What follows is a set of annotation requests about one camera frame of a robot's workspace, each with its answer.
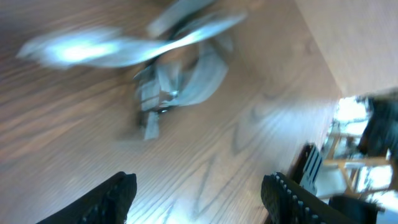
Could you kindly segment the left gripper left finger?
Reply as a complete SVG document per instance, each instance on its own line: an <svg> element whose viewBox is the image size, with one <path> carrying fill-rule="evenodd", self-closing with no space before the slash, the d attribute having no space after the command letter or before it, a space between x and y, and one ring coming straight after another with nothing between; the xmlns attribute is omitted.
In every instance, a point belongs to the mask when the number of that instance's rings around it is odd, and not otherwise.
<svg viewBox="0 0 398 224"><path fill-rule="evenodd" d="M136 193L136 174L118 172L38 224L125 224Z"/></svg>

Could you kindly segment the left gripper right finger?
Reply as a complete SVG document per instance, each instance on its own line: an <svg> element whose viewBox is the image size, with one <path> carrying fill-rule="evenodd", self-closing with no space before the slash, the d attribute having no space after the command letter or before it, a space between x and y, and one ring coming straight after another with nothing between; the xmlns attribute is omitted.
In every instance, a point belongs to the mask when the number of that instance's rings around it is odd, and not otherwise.
<svg viewBox="0 0 398 224"><path fill-rule="evenodd" d="M272 223L353 224L355 222L280 172L264 176L261 200Z"/></svg>

